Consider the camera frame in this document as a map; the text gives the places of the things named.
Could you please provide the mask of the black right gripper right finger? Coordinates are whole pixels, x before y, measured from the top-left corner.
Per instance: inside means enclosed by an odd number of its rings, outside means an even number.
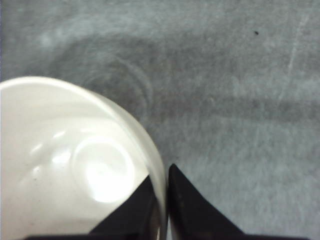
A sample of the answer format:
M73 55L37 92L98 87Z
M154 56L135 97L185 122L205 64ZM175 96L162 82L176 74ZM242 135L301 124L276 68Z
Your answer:
M168 169L168 212L173 240L302 239L243 232L201 195L176 164Z

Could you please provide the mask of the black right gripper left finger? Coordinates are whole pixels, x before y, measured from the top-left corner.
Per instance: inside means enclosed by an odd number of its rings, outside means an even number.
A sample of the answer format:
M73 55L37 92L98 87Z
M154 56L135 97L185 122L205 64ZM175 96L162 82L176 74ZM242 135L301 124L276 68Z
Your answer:
M132 195L86 234L32 235L27 240L159 240L160 210L147 176Z

